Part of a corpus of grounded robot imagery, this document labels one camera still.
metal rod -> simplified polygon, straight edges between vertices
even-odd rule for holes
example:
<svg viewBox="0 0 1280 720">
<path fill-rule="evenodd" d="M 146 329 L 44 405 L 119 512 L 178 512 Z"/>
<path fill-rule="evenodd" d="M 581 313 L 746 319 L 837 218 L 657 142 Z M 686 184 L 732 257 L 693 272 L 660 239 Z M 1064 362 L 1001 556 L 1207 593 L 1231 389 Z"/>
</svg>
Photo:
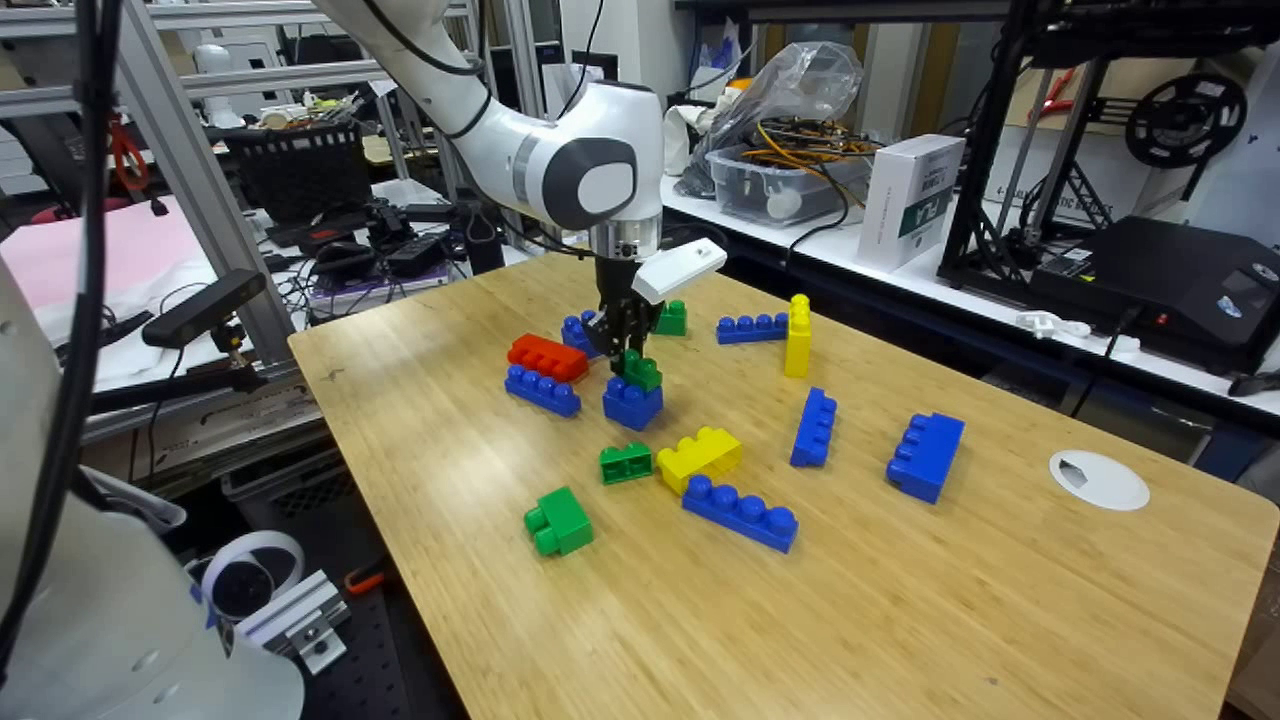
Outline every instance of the metal rod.
<svg viewBox="0 0 1280 720">
<path fill-rule="evenodd" d="M 1024 146 L 1021 146 L 1021 153 L 1015 153 L 1015 161 L 1013 161 L 1013 172 L 1006 172 L 1006 194 L 1005 194 L 1005 206 L 1001 206 L 996 239 L 1005 238 L 1013 195 L 1015 195 L 1015 188 L 1024 184 L 1024 170 L 1026 170 L 1026 156 L 1033 156 L 1033 142 L 1035 142 L 1041 121 L 1044 121 L 1041 110 L 1044 110 L 1044 98 L 1049 98 L 1049 81 L 1050 81 L 1050 68 L 1044 68 L 1044 78 L 1041 78 L 1041 94 L 1035 94 L 1035 105 L 1033 105 L 1033 117 L 1026 117 L 1026 136 L 1024 136 Z"/>
<path fill-rule="evenodd" d="M 371 94 L 371 105 L 377 105 L 377 121 L 382 124 L 382 142 L 387 142 L 395 177 L 402 182 L 407 177 L 402 142 L 400 142 L 400 124 L 395 124 L 387 94 Z"/>
<path fill-rule="evenodd" d="M 203 74 L 203 78 L 178 78 L 178 86 L 186 101 L 203 101 L 203 98 L 235 98 L 235 94 L 368 86 L 380 78 L 382 74 L 377 61 L 344 61 L 344 65 L 251 68 L 251 74 Z M 78 112 L 73 101 L 73 86 L 0 94 L 0 121 L 58 117 L 58 112 Z"/>
<path fill-rule="evenodd" d="M 178 81 L 169 74 L 163 46 L 144 3 L 125 3 L 119 18 L 119 98 L 134 129 L 144 134 L 170 195 L 178 202 L 207 265 L 215 272 L 267 272 L 254 252 L 247 218 L 238 214 L 227 177 L 213 161 Z M 282 343 L 282 335 L 292 335 L 292 319 L 276 291 L 260 291 L 251 304 L 243 304 L 238 319 L 260 362 L 276 369 L 292 364 Z"/>
<path fill-rule="evenodd" d="M 323 23 L 317 3 L 151 3 L 158 31 Z M 0 9 L 0 40 L 76 35 L 73 9 Z"/>
<path fill-rule="evenodd" d="M 957 221 L 951 221 L 951 238 L 946 238 L 946 249 L 945 249 L 945 267 L 939 267 L 939 277 L 946 285 L 958 285 L 958 265 L 962 265 L 967 239 L 973 239 L 973 234 L 978 229 L 978 218 L 983 218 L 983 194 L 989 194 L 992 161 L 996 161 L 996 150 L 1001 150 L 1001 129 L 1005 129 L 1005 112 L 1006 112 L 1006 101 L 1013 101 L 1013 86 L 1015 86 L 1021 65 L 1024 65 L 1033 21 L 1035 21 L 1035 3 L 1033 0 L 1006 3 L 1005 27 L 1001 27 L 1001 46 L 996 46 L 996 61 L 992 61 L 992 81 L 989 81 L 978 117 L 973 124 L 967 156 L 962 156 L 962 172 L 958 172 Z"/>
<path fill-rule="evenodd" d="M 1095 94 L 1103 90 L 1103 78 L 1109 78 L 1109 61 L 1088 61 L 1070 121 L 1069 121 L 1064 142 L 1054 146 L 1050 170 L 1044 177 L 1044 194 L 1041 194 L 1035 221 L 1026 234 L 1033 243 L 1041 243 L 1044 229 L 1050 224 L 1054 202 L 1064 195 L 1070 161 L 1076 161 L 1085 129 L 1088 129 L 1088 110 L 1092 110 Z"/>
<path fill-rule="evenodd" d="M 539 81 L 527 0 L 502 0 L 502 21 L 506 21 L 506 46 L 510 46 L 510 74 L 516 74 L 521 110 L 527 117 L 542 117 L 547 112 L 547 98 L 542 98 L 542 81 Z"/>
</svg>

cardboard box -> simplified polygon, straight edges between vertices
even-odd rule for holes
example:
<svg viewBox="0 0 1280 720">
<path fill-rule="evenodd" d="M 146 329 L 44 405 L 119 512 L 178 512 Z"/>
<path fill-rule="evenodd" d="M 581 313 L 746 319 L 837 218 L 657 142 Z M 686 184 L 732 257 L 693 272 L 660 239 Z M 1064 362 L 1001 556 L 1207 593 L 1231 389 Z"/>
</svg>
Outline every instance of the cardboard box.
<svg viewBox="0 0 1280 720">
<path fill-rule="evenodd" d="M 939 257 L 936 249 L 946 243 L 951 229 L 958 156 L 958 136 L 910 136 L 881 150 L 856 252 L 887 267 Z"/>
</svg>

cable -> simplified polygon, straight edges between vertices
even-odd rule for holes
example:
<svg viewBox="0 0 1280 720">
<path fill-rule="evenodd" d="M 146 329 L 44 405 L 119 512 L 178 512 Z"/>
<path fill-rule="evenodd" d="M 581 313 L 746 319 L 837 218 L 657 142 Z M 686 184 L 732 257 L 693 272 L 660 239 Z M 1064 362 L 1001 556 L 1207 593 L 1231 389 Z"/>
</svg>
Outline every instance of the cable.
<svg viewBox="0 0 1280 720">
<path fill-rule="evenodd" d="M 0 683 L 9 682 L 9 660 L 18 625 L 31 610 L 36 586 L 44 577 L 55 523 L 65 515 L 69 488 L 78 465 L 78 431 L 91 410 L 94 347 L 104 333 L 104 280 L 109 280 L 109 117 L 119 46 L 119 0 L 76 0 L 76 51 L 78 51 L 78 124 L 83 124 L 83 259 L 78 291 L 73 310 L 69 364 L 55 389 L 52 429 L 44 442 L 40 481 L 31 492 L 28 536 L 16 570 L 16 586 L 0 621 Z"/>
<path fill-rule="evenodd" d="M 463 129 L 445 134 L 445 129 L 433 121 L 449 146 L 463 142 L 463 136 L 485 121 L 485 112 L 486 112 L 486 105 L 492 105 L 492 90 L 485 86 L 485 78 L 479 78 L 477 68 L 461 68 L 461 65 L 436 61 L 433 51 L 416 49 L 412 35 L 402 35 L 377 0 L 365 0 L 365 3 L 368 3 L 371 21 L 377 21 L 382 31 L 390 31 L 395 46 L 407 49 L 416 61 L 433 65 L 433 68 L 445 74 L 445 78 L 473 78 L 473 81 L 485 90 L 485 101 L 479 101 L 477 117 L 467 117 Z"/>
<path fill-rule="evenodd" d="M 842 161 L 842 156 L 856 156 L 860 150 L 851 150 L 851 153 L 842 153 L 842 156 L 809 161 L 803 153 L 783 150 L 783 146 L 762 129 L 762 121 L 757 121 L 757 136 L 759 136 L 783 164 L 790 164 L 790 170 L 815 170 L 815 172 L 833 184 L 833 194 L 839 195 L 839 218 L 837 218 L 837 221 L 811 224 L 809 234 L 800 234 L 800 238 L 786 243 L 783 259 L 778 259 L 778 267 L 786 267 L 800 243 L 809 243 L 815 234 L 839 229 L 839 224 L 846 221 L 851 195 L 839 188 L 839 182 L 828 172 L 828 164 L 837 164 L 837 161 Z"/>
<path fill-rule="evenodd" d="M 605 18 L 605 0 L 597 0 L 597 18 L 593 18 L 593 27 L 587 27 L 587 49 L 583 49 L 581 56 L 593 56 L 599 18 Z M 559 117 L 573 112 L 573 105 L 581 101 L 583 90 L 587 90 L 587 65 L 577 74 L 577 90 L 566 94 Z"/>
<path fill-rule="evenodd" d="M 1126 310 L 1126 313 L 1119 318 L 1119 326 L 1114 326 L 1114 333 L 1113 333 L 1113 341 L 1109 341 L 1109 347 L 1103 347 L 1103 369 L 1113 364 L 1113 353 L 1114 353 L 1125 329 L 1126 329 L 1137 318 L 1139 318 L 1139 310 Z M 1095 389 L 1095 375 L 1098 375 L 1098 373 L 1088 373 L 1088 382 L 1085 382 L 1085 389 L 1080 389 L 1080 398 L 1076 398 L 1076 405 L 1070 405 L 1070 417 L 1080 417 L 1085 402 L 1088 402 L 1092 389 Z"/>
<path fill-rule="evenodd" d="M 433 51 L 416 49 L 412 35 L 402 35 L 377 0 L 365 0 L 365 9 L 371 14 L 371 21 L 377 21 L 382 31 L 395 35 L 395 46 L 402 46 L 416 61 L 433 65 L 436 74 L 449 74 L 449 78 L 479 78 L 477 68 L 445 65 L 445 61 L 436 61 Z"/>
<path fill-rule="evenodd" d="M 169 382 L 176 382 L 176 373 L 182 369 L 186 347 L 176 347 L 176 362 L 169 369 Z M 146 422 L 146 481 L 156 475 L 156 422 L 158 422 L 158 405 L 151 405 L 151 422 Z"/>
<path fill-rule="evenodd" d="M 815 172 L 833 184 L 833 194 L 839 195 L 839 218 L 828 224 L 811 224 L 809 234 L 800 234 L 786 252 L 783 252 L 783 267 L 790 265 L 794 249 L 809 243 L 815 234 L 833 234 L 846 221 L 851 202 L 842 195 L 842 188 L 837 184 L 837 177 L 828 172 L 828 164 L 815 164 Z"/>
</svg>

box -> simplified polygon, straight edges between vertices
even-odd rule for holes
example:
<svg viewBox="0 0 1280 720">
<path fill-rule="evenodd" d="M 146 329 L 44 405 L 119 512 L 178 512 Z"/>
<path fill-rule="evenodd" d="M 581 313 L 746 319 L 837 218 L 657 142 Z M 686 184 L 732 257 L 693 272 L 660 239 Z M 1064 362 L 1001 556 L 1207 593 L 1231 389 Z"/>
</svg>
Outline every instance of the box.
<svg viewBox="0 0 1280 720">
<path fill-rule="evenodd" d="M 757 224 L 809 224 L 839 214 L 839 206 L 856 206 L 868 188 L 868 161 L 846 156 L 828 164 L 828 177 L 815 170 L 766 170 L 741 161 L 745 150 L 709 153 L 709 170 L 717 182 L 717 202 L 725 218 L 757 221 Z"/>
<path fill-rule="evenodd" d="M 946 243 L 962 142 L 910 136 L 875 153 L 860 257 L 887 267 L 936 257 Z"/>
</svg>

table surface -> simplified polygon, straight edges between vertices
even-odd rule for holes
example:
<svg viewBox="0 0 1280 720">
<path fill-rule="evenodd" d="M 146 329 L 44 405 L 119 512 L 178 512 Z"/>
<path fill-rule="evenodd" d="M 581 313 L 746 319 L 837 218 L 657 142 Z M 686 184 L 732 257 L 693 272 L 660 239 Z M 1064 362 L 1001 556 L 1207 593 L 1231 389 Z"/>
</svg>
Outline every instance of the table surface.
<svg viewBox="0 0 1280 720">
<path fill-rule="evenodd" d="M 803 234 L 803 229 L 770 229 L 770 224 L 750 224 L 750 221 L 725 218 L 717 202 L 695 202 L 695 195 L 677 194 L 677 177 L 663 177 L 663 207 L 695 218 L 695 221 L 709 221 L 709 224 L 719 224 L 719 229 L 732 229 L 741 238 L 750 238 L 750 239 L 776 243 L 776 249 L 786 249 Z M 803 239 L 794 249 L 794 257 L 819 259 L 828 267 L 842 267 L 851 277 L 881 280 L 887 287 L 900 287 L 900 291 L 958 310 L 967 318 L 983 318 L 992 326 L 1021 329 L 1015 319 L 1024 318 L 1024 310 L 1015 310 L 1015 304 L 1001 304 L 992 298 L 976 298 L 976 291 L 951 287 L 951 285 L 936 280 L 931 267 L 910 267 L 910 265 L 909 267 L 887 267 L 887 265 L 875 265 L 868 257 L 856 257 L 860 234 L 865 234 L 860 229 L 860 214 L 851 214 L 842 229 L 815 234 L 811 239 Z M 1103 356 L 1109 341 L 1113 335 L 1050 335 L 1050 343 L 1069 343 L 1069 347 L 1088 353 L 1088 356 Z M 1137 373 L 1149 373 L 1149 375 L 1161 375 L 1161 382 L 1172 382 L 1172 385 L 1182 385 L 1182 389 L 1205 391 L 1205 398 L 1218 398 L 1218 402 L 1239 405 L 1239 410 L 1255 410 L 1263 417 L 1280 417 L 1280 391 L 1229 398 L 1229 389 L 1231 389 L 1229 375 L 1210 375 L 1210 373 L 1178 364 L 1172 356 L 1145 353 L 1137 341 L 1119 341 L 1113 347 L 1113 364 L 1137 369 Z"/>
<path fill-rule="evenodd" d="M 292 335 L 321 412 L 473 715 L 1215 715 L 1277 508 L 931 362 L 815 319 L 811 385 L 839 402 L 825 473 L 786 467 L 809 385 L 778 343 L 717 347 L 717 318 L 778 299 L 725 277 L 653 341 L 657 447 L 719 423 L 732 484 L 800 515 L 790 556 L 605 488 L 599 412 L 506 402 L 502 353 L 593 310 L 593 265 L 542 257 Z M 936 508 L 885 484 L 910 412 L 967 422 Z M 1113 515 L 1044 465 L 1095 447 L 1150 484 Z M 521 515 L 573 484 L 597 539 L 539 562 Z"/>
</svg>

